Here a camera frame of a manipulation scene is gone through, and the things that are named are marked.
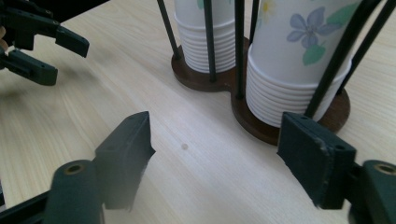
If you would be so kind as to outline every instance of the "table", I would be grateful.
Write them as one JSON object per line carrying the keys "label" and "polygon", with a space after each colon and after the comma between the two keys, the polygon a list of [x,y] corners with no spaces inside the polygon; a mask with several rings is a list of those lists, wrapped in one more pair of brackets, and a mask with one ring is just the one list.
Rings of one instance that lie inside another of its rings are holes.
{"label": "table", "polygon": [[[174,2],[165,4],[179,44]],[[396,163],[395,22],[393,13],[346,86],[351,114],[338,136],[358,150],[357,163]],[[56,86],[0,73],[7,207],[48,190],[59,166],[93,159],[124,118],[149,111],[157,153],[132,212],[106,212],[108,223],[347,223],[348,203],[339,211],[317,209],[276,147],[239,125],[230,93],[177,82],[156,1],[110,1],[63,26],[89,39],[86,59],[42,36],[35,51],[25,51],[59,69]]]}

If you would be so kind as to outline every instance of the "dark wooden base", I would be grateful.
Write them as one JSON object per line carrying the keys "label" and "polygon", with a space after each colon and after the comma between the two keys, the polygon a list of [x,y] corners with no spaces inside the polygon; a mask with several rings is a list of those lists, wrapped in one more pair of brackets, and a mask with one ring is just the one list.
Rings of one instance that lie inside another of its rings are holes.
{"label": "dark wooden base", "polygon": [[[182,47],[178,47],[181,59],[176,60],[172,58],[172,68],[175,72],[175,77],[183,85],[197,91],[229,91],[231,93],[231,103],[233,107],[233,114],[238,122],[253,136],[262,141],[277,145],[279,137],[279,128],[268,125],[257,119],[248,109],[246,98],[237,99],[236,84],[235,84],[235,68],[228,71],[217,73],[217,80],[215,82],[209,81],[209,74],[203,74],[189,68],[184,60]],[[248,40],[245,39],[244,46],[244,76],[243,76],[243,93],[245,95],[246,77],[247,77],[247,62],[248,62]],[[330,131],[338,132],[347,122],[350,113],[350,102],[347,92],[336,95],[326,111],[323,118],[318,122],[322,126],[328,128]]]}

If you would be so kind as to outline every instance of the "black metal rod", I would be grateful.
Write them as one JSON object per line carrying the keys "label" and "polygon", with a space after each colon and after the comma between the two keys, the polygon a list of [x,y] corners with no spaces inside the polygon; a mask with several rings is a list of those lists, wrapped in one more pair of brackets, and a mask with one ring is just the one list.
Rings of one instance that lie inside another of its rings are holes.
{"label": "black metal rod", "polygon": [[216,81],[216,58],[215,58],[215,38],[213,37],[213,14],[212,0],[204,0],[205,29],[207,54],[209,60],[210,82]]}
{"label": "black metal rod", "polygon": [[250,37],[248,39],[248,44],[253,43],[254,32],[256,31],[257,15],[259,13],[260,0],[253,0],[253,7],[251,9],[251,21],[250,21]]}
{"label": "black metal rod", "polygon": [[168,13],[166,12],[165,3],[163,0],[157,0],[158,7],[160,8],[161,15],[163,16],[163,23],[165,24],[166,33],[168,33],[169,41],[171,42],[172,50],[174,52],[174,57],[176,60],[180,59],[180,54],[178,53],[177,44],[175,36],[172,31],[171,22],[169,21]]}
{"label": "black metal rod", "polygon": [[387,3],[382,7],[381,12],[379,13],[378,17],[375,19],[373,26],[370,28],[369,33],[367,33],[366,37],[364,37],[361,45],[359,46],[358,50],[353,56],[352,59],[352,66],[346,75],[343,83],[341,84],[340,88],[338,89],[337,94],[341,94],[344,87],[347,85],[349,79],[352,77],[353,73],[355,72],[356,68],[358,67],[359,63],[363,59],[364,55],[366,54],[367,50],[371,47],[373,42],[375,41],[377,35],[387,22],[389,16],[392,14],[393,9],[396,7],[396,0],[388,0]]}
{"label": "black metal rod", "polygon": [[243,75],[244,75],[244,20],[245,0],[235,0],[235,84],[237,99],[244,97]]}
{"label": "black metal rod", "polygon": [[340,43],[335,49],[334,55],[332,56],[332,59],[330,60],[329,65],[327,66],[323,77],[320,80],[307,109],[305,110],[305,116],[312,118],[315,115],[324,95],[332,85],[332,81],[337,75],[338,70],[346,59],[349,51],[352,49],[356,39],[358,38],[361,29],[379,2],[380,0],[363,0],[356,9],[354,16],[350,20],[346,31],[341,37]]}

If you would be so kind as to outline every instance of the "stacked paper cups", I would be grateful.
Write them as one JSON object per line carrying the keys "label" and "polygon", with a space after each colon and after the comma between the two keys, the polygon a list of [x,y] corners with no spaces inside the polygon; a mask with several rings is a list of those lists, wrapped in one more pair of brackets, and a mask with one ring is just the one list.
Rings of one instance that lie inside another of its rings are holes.
{"label": "stacked paper cups", "polygon": [[[303,114],[361,0],[262,0],[247,60],[247,105],[280,127],[284,111]],[[351,53],[321,102],[323,117],[350,69]]]}
{"label": "stacked paper cups", "polygon": [[[233,1],[212,1],[212,15],[216,72],[224,72],[235,67]],[[208,74],[204,0],[175,0],[175,20],[186,64]]]}

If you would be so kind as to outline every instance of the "wooden table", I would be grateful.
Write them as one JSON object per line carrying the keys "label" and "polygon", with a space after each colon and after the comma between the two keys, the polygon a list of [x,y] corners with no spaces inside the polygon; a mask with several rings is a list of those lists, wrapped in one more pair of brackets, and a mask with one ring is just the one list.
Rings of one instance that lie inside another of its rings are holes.
{"label": "wooden table", "polygon": [[[179,44],[174,2],[165,4]],[[247,1],[246,36],[250,11]],[[358,163],[396,163],[395,22],[393,13],[346,86],[351,114],[338,135],[359,151]],[[106,212],[108,223],[347,223],[349,204],[317,209],[276,147],[239,125],[228,92],[193,91],[177,82],[156,1],[111,1],[63,26],[89,39],[87,59],[42,36],[35,51],[25,51],[59,69],[56,86],[0,74],[7,207],[48,190],[59,166],[93,159],[124,118],[149,111],[157,153],[132,212]]]}

